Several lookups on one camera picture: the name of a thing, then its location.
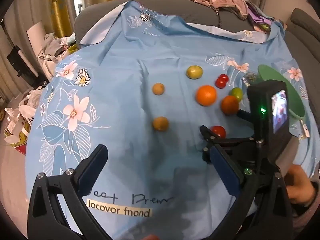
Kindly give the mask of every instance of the bedsheet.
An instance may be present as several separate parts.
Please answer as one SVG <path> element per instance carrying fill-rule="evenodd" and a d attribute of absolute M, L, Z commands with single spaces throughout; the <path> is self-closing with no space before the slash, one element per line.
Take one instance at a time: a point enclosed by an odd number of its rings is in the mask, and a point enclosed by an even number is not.
<path fill-rule="evenodd" d="M 290 119 L 290 132 L 300 139 L 294 163 L 311 176 L 320 139 L 303 74 L 283 36 L 279 22 L 272 23 L 269 36 L 230 33 L 188 25 L 134 1 L 118 6 L 84 36 L 81 50 L 57 65 L 42 95 L 28 137 L 27 195 L 39 172 L 62 174 L 104 144 L 109 160 L 83 200 L 113 239 L 207 237 L 234 198 L 215 168 L 202 161 L 205 143 L 199 126 L 222 125 L 229 138 L 252 135 L 250 124 L 221 112 L 220 101 L 233 87 L 245 92 L 241 78 L 254 80 L 260 64 L 277 69 L 302 97 L 311 137 L 302 136 L 295 119 Z M 203 68 L 202 78 L 187 78 L 191 65 Z M 214 85 L 222 73 L 230 80 L 217 89 L 216 103 L 196 103 L 197 88 Z M 158 82 L 165 85 L 161 96 L 151 91 Z M 249 111 L 246 95 L 240 108 Z M 152 129 L 158 116 L 169 119 L 167 132 Z M 71 228 L 79 232 L 63 198 L 59 200 Z"/>

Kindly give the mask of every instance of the pink flower print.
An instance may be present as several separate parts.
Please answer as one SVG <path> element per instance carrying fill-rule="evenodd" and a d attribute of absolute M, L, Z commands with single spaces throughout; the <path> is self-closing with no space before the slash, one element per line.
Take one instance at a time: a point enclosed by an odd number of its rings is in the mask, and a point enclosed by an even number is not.
<path fill-rule="evenodd" d="M 73 70 L 78 66 L 76 61 L 71 61 L 68 65 L 63 68 L 63 71 L 58 72 L 56 77 L 64 77 L 66 79 L 73 79 Z"/>
<path fill-rule="evenodd" d="M 295 79 L 296 81 L 299 81 L 300 78 L 302 78 L 302 73 L 299 68 L 294 68 L 292 67 L 291 69 L 288 70 L 288 73 L 290 73 L 290 78 Z"/>
<path fill-rule="evenodd" d="M 73 97 L 75 106 L 67 105 L 63 109 L 63 113 L 68 115 L 69 119 L 68 129 L 74 131 L 77 127 L 78 121 L 88 123 L 90 121 L 89 114 L 84 111 L 87 109 L 89 103 L 89 97 L 83 98 L 79 103 L 79 98 L 77 95 Z"/>
<path fill-rule="evenodd" d="M 229 60 L 227 63 L 229 66 L 233 66 L 235 67 L 237 70 L 246 73 L 247 70 L 249 69 L 249 64 L 248 63 L 244 63 L 242 65 L 238 65 L 237 62 L 235 62 L 234 60 Z"/>

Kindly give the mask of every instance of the small yellow fruit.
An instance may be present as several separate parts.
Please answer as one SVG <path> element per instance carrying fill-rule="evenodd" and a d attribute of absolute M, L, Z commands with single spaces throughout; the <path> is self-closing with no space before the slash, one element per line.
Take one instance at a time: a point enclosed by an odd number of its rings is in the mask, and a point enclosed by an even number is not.
<path fill-rule="evenodd" d="M 152 87 L 152 92 L 157 96 L 162 95 L 164 93 L 164 85 L 161 83 L 154 84 Z"/>
<path fill-rule="evenodd" d="M 202 77 L 203 69 L 202 67 L 196 65 L 190 66 L 188 67 L 186 74 L 188 78 L 198 79 Z"/>
<path fill-rule="evenodd" d="M 160 116 L 153 119 L 152 126 L 155 130 L 164 132 L 169 128 L 169 121 L 167 118 Z"/>

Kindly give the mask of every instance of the metal screw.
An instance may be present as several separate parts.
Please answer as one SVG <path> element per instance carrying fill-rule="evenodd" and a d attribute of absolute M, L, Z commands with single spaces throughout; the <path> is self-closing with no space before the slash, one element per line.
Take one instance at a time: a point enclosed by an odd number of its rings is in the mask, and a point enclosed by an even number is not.
<path fill-rule="evenodd" d="M 252 175 L 252 170 L 249 168 L 244 169 L 244 174 L 245 175 Z"/>
<path fill-rule="evenodd" d="M 275 176 L 276 176 L 277 179 L 281 179 L 281 173 L 280 172 L 276 172 Z"/>
<path fill-rule="evenodd" d="M 43 176 L 44 176 L 44 173 L 41 172 L 41 173 L 39 173 L 39 174 L 37 175 L 37 178 L 38 178 L 38 179 L 42 179 Z"/>
<path fill-rule="evenodd" d="M 66 174 L 67 174 L 67 175 L 72 175 L 74 172 L 75 172 L 74 169 L 67 169 L 67 170 L 66 170 Z"/>

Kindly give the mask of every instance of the blue gripper pad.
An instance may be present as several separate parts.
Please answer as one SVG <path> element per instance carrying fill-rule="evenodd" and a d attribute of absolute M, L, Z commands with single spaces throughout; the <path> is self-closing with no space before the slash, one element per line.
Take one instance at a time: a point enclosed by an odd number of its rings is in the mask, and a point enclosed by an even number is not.
<path fill-rule="evenodd" d="M 212 146 L 210 149 L 210 160 L 216 171 L 218 172 L 224 186 L 228 193 L 232 196 L 238 197 L 241 191 L 240 178 L 231 167 L 232 160 L 227 153 L 219 146 Z"/>

